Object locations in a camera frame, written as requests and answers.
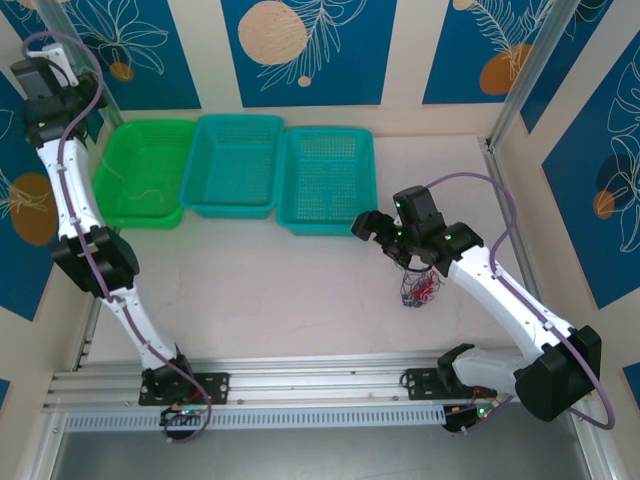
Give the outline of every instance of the perforated metal strip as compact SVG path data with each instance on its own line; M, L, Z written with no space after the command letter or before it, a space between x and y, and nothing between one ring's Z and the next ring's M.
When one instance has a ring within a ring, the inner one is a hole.
M105 412L73 413L67 418L67 432L131 432L159 429L159 413ZM189 425L175 429L193 428ZM209 429L251 430L269 428L383 427L403 425L443 425L441 405L367 408L242 409L214 411Z

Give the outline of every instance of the blue wallpaper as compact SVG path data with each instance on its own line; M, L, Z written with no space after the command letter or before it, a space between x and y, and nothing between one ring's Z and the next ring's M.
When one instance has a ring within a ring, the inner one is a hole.
M23 103L0 74L0 306L33 320L51 272L47 245L58 223L49 179L24 139Z
M599 308L640 287L640 33L543 164Z
M2 412L2 405L4 405L4 400L9 394L10 386L11 384L7 380L0 378L0 412Z
M222 0L244 107L379 105L396 0Z
M613 0L582 0L520 114L531 133Z
M629 388L631 388L633 398L638 404L638 408L640 408L640 363L635 363L633 365L629 365L628 367L624 367L622 371L627 378L627 382L629 383Z
M502 102L550 0L451 0L424 104Z
M123 110L200 108L167 0L71 0L61 3L102 63ZM21 38L44 30L38 14L0 0Z

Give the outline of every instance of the metal pole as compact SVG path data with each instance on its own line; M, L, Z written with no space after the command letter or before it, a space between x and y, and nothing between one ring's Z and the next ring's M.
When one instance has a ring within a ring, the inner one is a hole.
M524 102L529 97L533 86L538 81L549 57L553 53L560 37L564 33L569 20L576 11L581 0L548 0L554 5L542 25L540 33L516 77L511 91L507 95L502 110L498 115L488 137L489 151L495 152L506 138L513 121L520 114Z

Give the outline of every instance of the orange circle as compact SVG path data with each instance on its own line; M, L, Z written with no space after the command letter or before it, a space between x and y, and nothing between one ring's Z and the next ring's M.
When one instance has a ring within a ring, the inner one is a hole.
M113 62L109 65L109 71L116 80L120 80L121 82L130 82L133 80L133 70L126 63Z
M58 231L58 210L49 179L39 173L25 173L13 182L9 198L16 202L10 210L16 233L25 242L41 247Z
M480 74L482 91L487 95L509 93L530 50L531 45L516 45L508 52L501 52L489 60Z
M596 198L593 199L593 210L596 212L596 215L603 220L613 215L615 207L613 194L606 190L598 192Z
M281 1L256 3L240 19L238 39L251 60L281 65L294 60L307 46L304 21Z

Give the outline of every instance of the tangled wire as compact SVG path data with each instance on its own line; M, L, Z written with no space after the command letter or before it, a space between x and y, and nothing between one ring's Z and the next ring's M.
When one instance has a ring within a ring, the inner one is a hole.
M405 270L400 286L400 298L405 307L420 308L433 300L435 292L444 285L440 276L433 270L413 273Z

